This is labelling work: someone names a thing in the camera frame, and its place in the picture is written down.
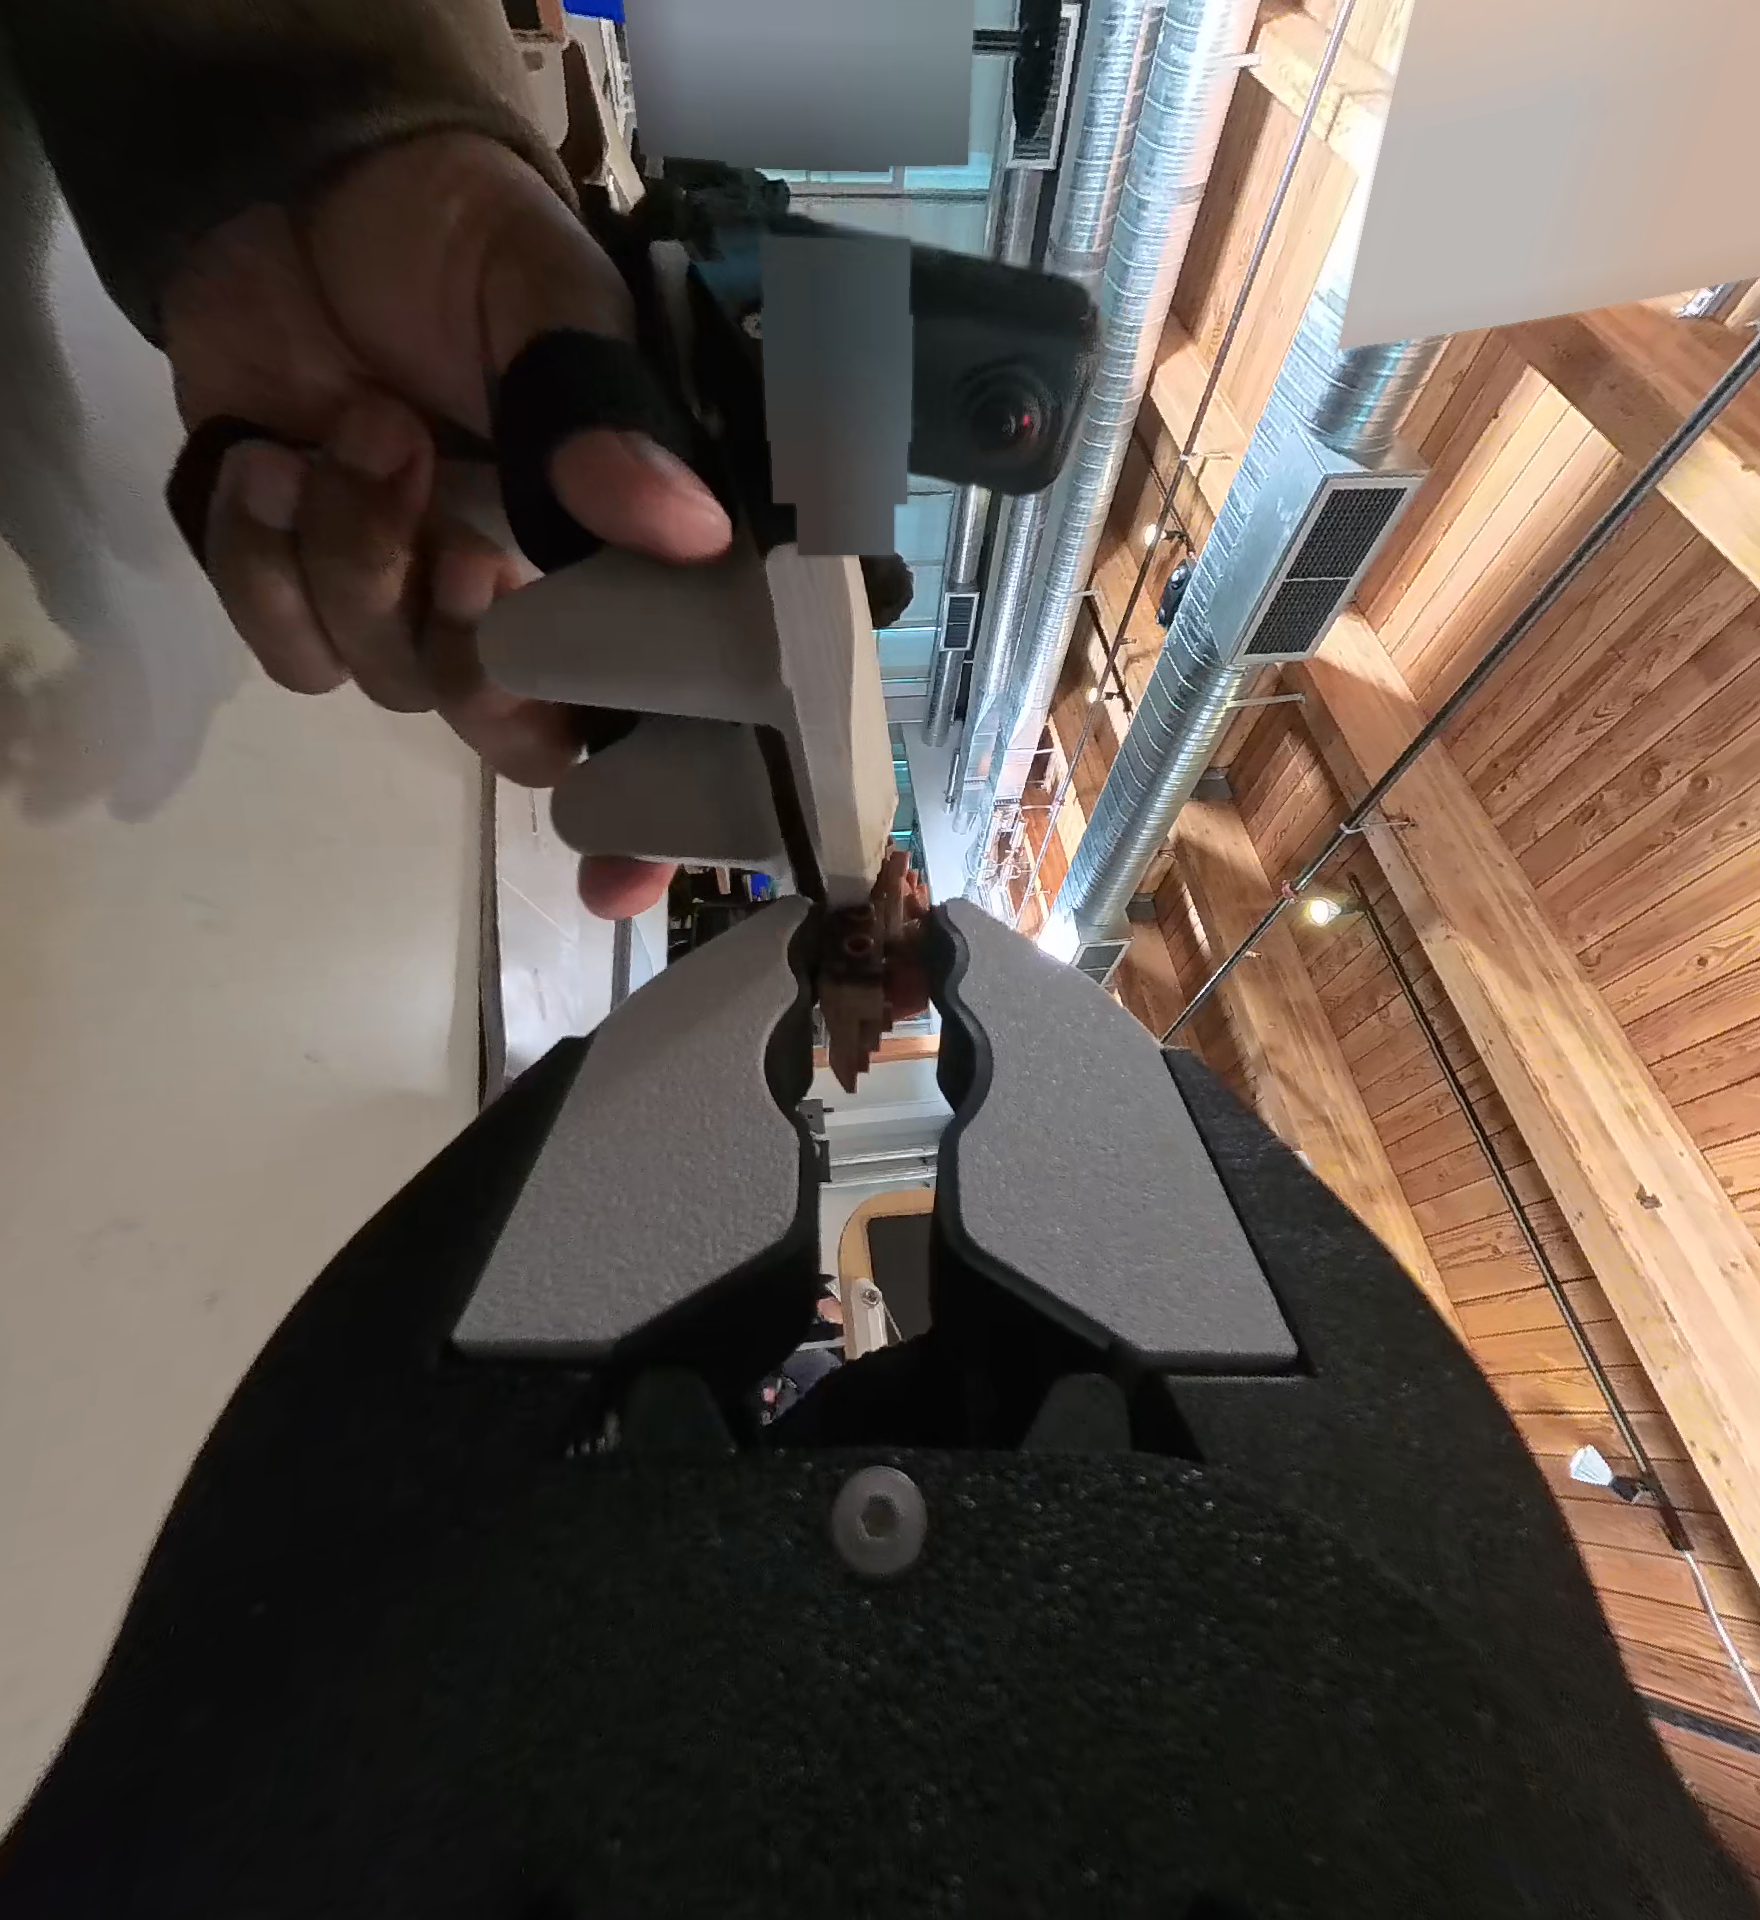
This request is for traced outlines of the grey desk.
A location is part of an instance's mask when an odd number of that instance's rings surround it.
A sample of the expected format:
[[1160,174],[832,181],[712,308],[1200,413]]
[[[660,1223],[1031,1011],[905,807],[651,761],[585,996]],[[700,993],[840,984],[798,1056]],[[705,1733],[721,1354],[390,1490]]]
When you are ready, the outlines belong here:
[[227,1396],[481,1097],[482,777],[271,686],[0,96],[0,1834]]

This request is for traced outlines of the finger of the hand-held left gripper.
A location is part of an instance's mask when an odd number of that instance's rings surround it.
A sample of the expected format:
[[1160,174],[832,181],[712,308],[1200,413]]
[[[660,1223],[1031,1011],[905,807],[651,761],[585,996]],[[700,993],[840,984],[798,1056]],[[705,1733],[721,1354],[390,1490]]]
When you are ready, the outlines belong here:
[[851,557],[767,557],[781,677],[798,727],[791,768],[820,901],[865,903],[892,851],[898,781],[865,578]]
[[494,604],[485,681],[584,727],[552,794],[558,837],[581,858],[767,873],[820,901],[800,781],[820,586],[822,564],[791,544],[712,566],[604,548]]

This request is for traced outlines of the person's left hand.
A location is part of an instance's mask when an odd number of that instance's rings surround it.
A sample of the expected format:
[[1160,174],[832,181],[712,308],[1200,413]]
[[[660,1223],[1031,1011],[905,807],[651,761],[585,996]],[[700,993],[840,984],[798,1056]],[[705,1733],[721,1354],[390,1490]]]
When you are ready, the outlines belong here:
[[552,788],[560,707],[488,686],[482,616],[532,566],[435,507],[437,433],[488,428],[488,386],[547,331],[631,334],[631,300],[552,184],[444,133],[252,206],[161,300],[180,421],[270,433],[222,456],[202,571],[270,681],[437,714],[488,773]]

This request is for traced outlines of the brown brick assembly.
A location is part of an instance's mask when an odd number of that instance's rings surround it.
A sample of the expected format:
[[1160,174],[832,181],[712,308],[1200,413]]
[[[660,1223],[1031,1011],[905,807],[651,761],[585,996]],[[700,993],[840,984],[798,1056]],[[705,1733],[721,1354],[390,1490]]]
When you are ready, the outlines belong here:
[[818,1004],[825,1066],[858,1093],[898,1020],[931,1006],[924,957],[931,898],[905,848],[887,851],[864,906],[838,908],[822,937]]

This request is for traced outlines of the silver ventilation duct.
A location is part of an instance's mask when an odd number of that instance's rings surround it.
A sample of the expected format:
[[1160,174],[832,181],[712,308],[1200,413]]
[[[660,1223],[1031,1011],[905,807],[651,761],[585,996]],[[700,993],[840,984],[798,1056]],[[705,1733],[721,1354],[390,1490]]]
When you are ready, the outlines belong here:
[[1421,490],[1400,428],[1440,341],[1342,350],[1348,287],[1330,271],[1304,308],[1045,921],[1044,948],[1078,967],[1122,948],[1122,908],[1191,801],[1245,676],[1321,650]]
[[1187,243],[1257,36],[1257,3],[1095,3],[1068,100],[1044,266],[1100,338],[1057,480],[1001,510],[951,811],[985,827],[1031,744],[1122,468]]

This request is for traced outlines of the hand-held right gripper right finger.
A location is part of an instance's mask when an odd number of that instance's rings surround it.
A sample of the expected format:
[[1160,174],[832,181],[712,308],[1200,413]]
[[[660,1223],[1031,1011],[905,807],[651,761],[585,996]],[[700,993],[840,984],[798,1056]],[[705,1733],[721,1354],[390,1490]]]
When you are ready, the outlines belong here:
[[975,903],[941,926],[942,1036],[972,1046],[941,1173],[962,1254],[1158,1373],[1291,1373],[1295,1334],[1148,1033]]

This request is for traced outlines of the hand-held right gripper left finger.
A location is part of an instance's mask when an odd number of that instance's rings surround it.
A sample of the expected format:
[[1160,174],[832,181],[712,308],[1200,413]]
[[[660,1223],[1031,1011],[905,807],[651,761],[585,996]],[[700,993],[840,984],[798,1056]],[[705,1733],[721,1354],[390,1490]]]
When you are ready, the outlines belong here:
[[455,1326],[470,1357],[772,1366],[820,1288],[820,913],[775,901],[670,964],[588,1038]]

